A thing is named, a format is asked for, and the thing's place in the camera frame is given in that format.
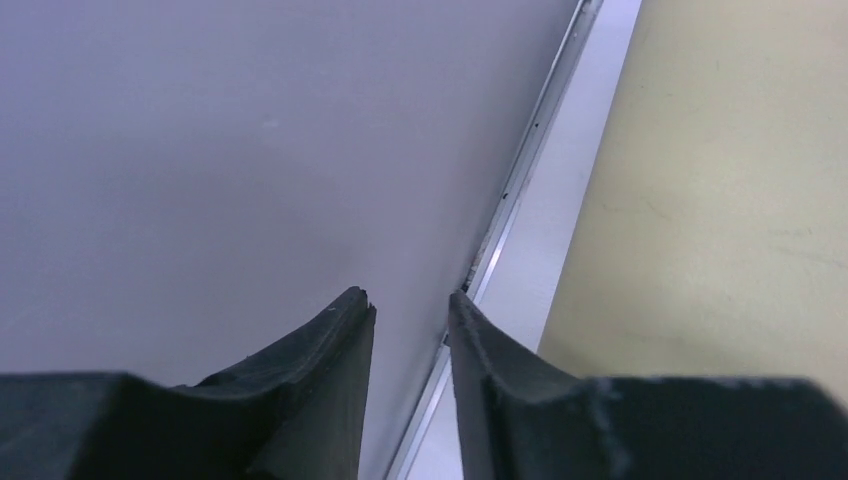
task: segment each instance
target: gray panel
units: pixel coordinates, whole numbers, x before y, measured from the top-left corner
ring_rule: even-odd
[[[191,383],[344,287],[388,465],[558,0],[0,3],[0,369]]]

